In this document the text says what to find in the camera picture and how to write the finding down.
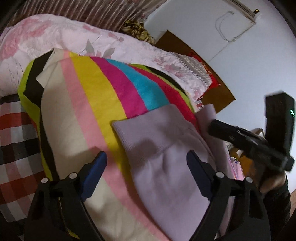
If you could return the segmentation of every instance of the pink floral comforter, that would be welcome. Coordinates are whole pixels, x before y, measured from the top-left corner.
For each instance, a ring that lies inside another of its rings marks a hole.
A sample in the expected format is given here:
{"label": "pink floral comforter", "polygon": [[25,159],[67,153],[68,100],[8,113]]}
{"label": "pink floral comforter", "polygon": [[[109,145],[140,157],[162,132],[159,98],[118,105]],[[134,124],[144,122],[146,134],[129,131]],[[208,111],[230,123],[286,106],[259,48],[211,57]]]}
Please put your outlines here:
{"label": "pink floral comforter", "polygon": [[211,84],[204,69],[193,74],[175,55],[146,42],[64,17],[40,14],[6,29],[0,37],[0,96],[17,93],[29,62],[54,47],[160,70],[187,92],[192,103]]}

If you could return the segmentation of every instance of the white cord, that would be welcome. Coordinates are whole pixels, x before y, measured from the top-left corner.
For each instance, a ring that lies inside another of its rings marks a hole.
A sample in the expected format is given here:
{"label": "white cord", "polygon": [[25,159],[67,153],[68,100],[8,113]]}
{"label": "white cord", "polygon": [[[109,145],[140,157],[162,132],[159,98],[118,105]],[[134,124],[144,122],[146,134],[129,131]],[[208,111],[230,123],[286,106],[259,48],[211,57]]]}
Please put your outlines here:
{"label": "white cord", "polygon": [[246,30],[244,30],[240,35],[234,37],[232,40],[228,40],[225,35],[222,33],[222,30],[221,30],[221,25],[223,23],[223,21],[230,15],[235,15],[235,12],[234,11],[228,11],[227,13],[223,14],[221,17],[219,17],[217,20],[216,20],[216,23],[215,23],[215,27],[216,27],[216,30],[218,31],[218,33],[220,34],[221,38],[224,39],[225,41],[227,42],[234,42],[236,41],[240,36],[242,36],[245,32],[247,32],[251,27],[253,27],[256,23],[253,23],[250,27],[248,27]]}

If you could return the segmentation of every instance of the brown headboard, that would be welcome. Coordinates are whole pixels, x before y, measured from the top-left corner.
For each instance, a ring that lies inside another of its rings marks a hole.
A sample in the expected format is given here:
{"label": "brown headboard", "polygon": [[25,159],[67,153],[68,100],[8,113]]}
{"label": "brown headboard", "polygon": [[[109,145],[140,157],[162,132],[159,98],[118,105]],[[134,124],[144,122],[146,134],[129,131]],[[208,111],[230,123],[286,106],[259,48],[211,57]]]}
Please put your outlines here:
{"label": "brown headboard", "polygon": [[[178,54],[188,55],[190,52],[194,52],[187,44],[181,39],[176,37],[170,31],[167,31],[155,44],[155,47],[164,51],[175,52]],[[223,110],[231,102],[235,100],[233,94],[221,80],[221,78],[215,73],[215,71],[204,61],[205,65],[212,72],[215,78],[218,80],[220,86],[207,90],[203,96],[203,104],[213,104],[216,112]]]}

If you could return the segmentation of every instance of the black sleeve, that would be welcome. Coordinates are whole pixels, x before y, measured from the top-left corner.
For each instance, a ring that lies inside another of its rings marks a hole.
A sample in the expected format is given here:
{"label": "black sleeve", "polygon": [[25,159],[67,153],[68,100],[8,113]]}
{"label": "black sleeve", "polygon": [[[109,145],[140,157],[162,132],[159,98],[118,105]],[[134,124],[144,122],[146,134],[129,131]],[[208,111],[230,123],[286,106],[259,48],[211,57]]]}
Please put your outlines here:
{"label": "black sleeve", "polygon": [[271,240],[274,240],[290,218],[291,195],[288,190],[288,180],[277,190],[266,194],[263,202],[267,211]]}

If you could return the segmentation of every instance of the yellow stripe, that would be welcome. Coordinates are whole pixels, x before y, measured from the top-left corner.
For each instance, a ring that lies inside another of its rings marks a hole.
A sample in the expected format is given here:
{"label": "yellow stripe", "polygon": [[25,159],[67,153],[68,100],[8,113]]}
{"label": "yellow stripe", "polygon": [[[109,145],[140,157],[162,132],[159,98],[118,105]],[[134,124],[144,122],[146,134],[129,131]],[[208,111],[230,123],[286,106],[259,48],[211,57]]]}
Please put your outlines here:
{"label": "yellow stripe", "polygon": [[[24,109],[26,110],[26,112],[28,113],[30,118],[35,122],[35,124],[37,126],[37,133],[38,133],[39,140],[40,140],[40,125],[39,125],[40,109],[37,105],[35,105],[33,102],[31,102],[26,96],[24,96],[24,91],[26,90],[26,85],[27,85],[29,73],[30,73],[32,66],[33,66],[33,62],[34,61],[31,61],[29,63],[29,65],[27,66],[27,68],[24,72],[24,75],[23,75],[22,80],[20,82],[20,86],[18,88],[18,95],[20,97],[20,101],[21,101],[22,106],[24,107]],[[43,156],[41,148],[40,148],[40,152],[41,152],[42,166],[44,168],[45,175],[49,178],[49,180],[52,181],[53,180],[52,174],[51,174],[50,169],[45,161],[45,158]]]}
{"label": "yellow stripe", "polygon": [[113,121],[126,119],[121,102],[109,80],[91,58],[79,56],[73,57],[72,61],[107,147],[125,180],[132,182],[127,156],[111,126]]}
{"label": "yellow stripe", "polygon": [[172,87],[174,90],[178,91],[178,93],[180,94],[180,96],[182,97],[182,99],[185,101],[185,103],[187,104],[187,106],[189,107],[189,109],[194,113],[194,110],[193,110],[193,107],[191,105],[191,102],[188,98],[187,95],[185,95],[181,90],[179,90],[176,86],[174,86],[171,82],[169,82],[167,79],[163,78],[162,76],[160,75],[157,75],[155,73],[153,73],[150,69],[148,69],[146,66],[144,65],[141,65],[141,64],[131,64],[132,66],[135,66],[139,69],[143,69],[143,70],[146,70],[148,71],[149,73],[151,74],[154,74],[156,75],[158,78],[162,79],[165,83],[167,83],[170,87]]}

